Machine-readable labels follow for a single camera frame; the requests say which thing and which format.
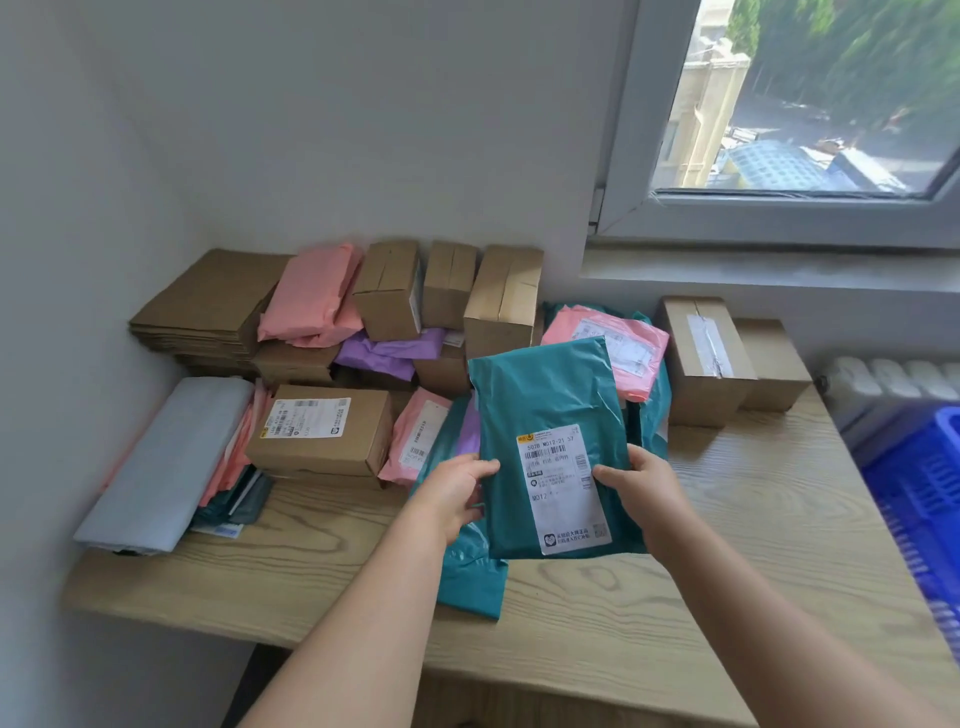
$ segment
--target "pink mailer bag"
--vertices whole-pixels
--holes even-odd
[[[410,488],[416,482],[449,410],[450,400],[419,387],[396,418],[390,456],[379,478]]]
[[[291,258],[260,317],[257,339],[319,336],[334,327],[363,251],[353,243],[318,245]]]
[[[564,306],[543,335],[543,344],[603,336],[613,366],[616,391],[627,401],[647,401],[670,334],[636,319],[594,311],[586,306]]]

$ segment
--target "person's right hand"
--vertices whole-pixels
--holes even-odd
[[[636,445],[628,445],[627,451],[631,471],[597,465],[593,477],[620,495],[623,507],[643,530],[650,553],[662,563],[671,543],[695,529],[700,517],[666,460]]]

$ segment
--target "desk surface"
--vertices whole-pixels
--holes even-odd
[[[960,718],[960,671],[820,400],[673,427],[697,509],[789,598]],[[169,556],[91,549],[66,604],[293,646],[344,589],[400,492],[277,484],[236,541],[187,535]],[[384,605],[390,612],[390,606]],[[649,556],[515,561],[498,623],[439,608],[426,665],[648,710],[752,722],[667,573]]]

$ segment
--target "brown cardboard box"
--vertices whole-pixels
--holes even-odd
[[[491,245],[464,313],[467,359],[529,347],[543,251]]]
[[[439,359],[414,359],[414,369],[423,389],[450,400],[469,394],[470,378],[463,342],[463,334],[459,338],[447,335]]]
[[[783,324],[776,319],[734,319],[757,382],[741,409],[786,412],[813,381]]]
[[[194,373],[249,375],[256,327],[289,255],[207,251],[130,320],[148,349]]]
[[[297,414],[293,402],[330,402],[330,405],[316,405],[318,409],[313,410],[313,413],[319,413],[319,407],[330,412],[327,407],[333,408],[336,403],[347,398],[349,409],[341,424],[340,436],[264,437],[268,423],[273,426],[285,403],[293,408],[285,420],[291,423],[296,420]],[[327,428],[331,425],[335,425],[332,420],[326,421],[323,432],[328,432]],[[283,384],[276,392],[271,412],[259,423],[250,444],[247,445],[247,457],[257,468],[269,474],[305,479],[318,484],[349,481],[379,487],[376,474],[380,472],[387,458],[393,426],[390,397],[386,392]]]
[[[720,299],[664,298],[657,326],[670,334],[670,424],[724,426],[756,383],[727,306]]]
[[[416,240],[373,243],[353,284],[353,301],[371,341],[420,336],[423,269]]]
[[[253,366],[269,387],[278,384],[333,385],[330,366],[340,345],[326,349],[292,347],[283,341],[268,341],[253,357]]]
[[[477,249],[436,241],[423,279],[423,326],[464,330],[464,311],[477,272]]]

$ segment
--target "blue roof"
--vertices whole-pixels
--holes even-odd
[[[844,177],[827,171],[799,147],[776,139],[742,144],[728,151],[744,183],[752,189],[855,191]]]

